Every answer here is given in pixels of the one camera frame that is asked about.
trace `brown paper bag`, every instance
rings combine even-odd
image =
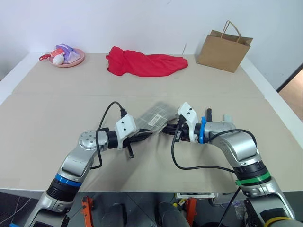
[[[235,28],[238,35],[225,34],[229,24]],[[242,37],[236,26],[228,20],[222,32],[212,30],[210,35],[207,36],[196,62],[235,72],[250,49],[251,41],[252,38]]]

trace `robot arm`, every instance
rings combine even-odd
[[[256,226],[295,220],[291,206],[264,165],[256,142],[249,132],[236,130],[227,116],[223,117],[223,122],[207,122],[202,117],[201,123],[196,123],[197,114],[188,103],[179,108],[178,114],[179,130],[176,131],[176,125],[168,125],[163,132],[176,133],[176,142],[180,139],[201,144],[208,142],[222,150],[238,178],[236,184],[248,197],[245,205],[257,220]],[[287,224],[303,226],[296,221],[288,221]]]
[[[108,148],[121,150],[123,147],[128,147],[131,152],[131,141],[143,140],[151,135],[150,132],[141,132],[137,137],[138,131],[133,117],[127,114],[116,123],[114,131],[98,130],[98,136],[96,131],[83,132],[79,136],[76,148],[67,155],[51,185],[42,194],[25,227],[67,226],[69,219],[66,213],[70,211],[75,195],[97,155],[96,138],[101,152]]]

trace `clear plastic package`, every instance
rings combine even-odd
[[[155,106],[146,111],[141,117],[135,120],[140,129],[148,129],[153,134],[159,133],[166,123],[177,118],[177,109],[164,102],[158,102]]]

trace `white egg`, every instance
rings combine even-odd
[[[58,54],[53,58],[53,64],[55,65],[62,65],[64,62],[65,57],[62,54]]]

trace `beige tabletop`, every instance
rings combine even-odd
[[[60,69],[39,62],[0,106],[0,188],[45,190],[65,156],[85,130],[96,129],[114,100],[134,117],[158,101],[176,109],[188,102],[203,115],[213,109],[213,120],[230,114],[237,128],[251,131],[271,174],[283,191],[303,190],[303,151],[258,88],[240,67],[235,73],[198,65],[162,78],[140,78],[107,71],[104,54],[87,54],[74,67]],[[119,119],[110,110],[105,126]],[[81,187],[86,192],[233,192],[233,174],[216,169],[177,169],[171,159],[172,136],[160,133],[127,151],[102,153],[103,166],[90,171]],[[182,166],[230,167],[212,145],[180,142],[176,159]]]

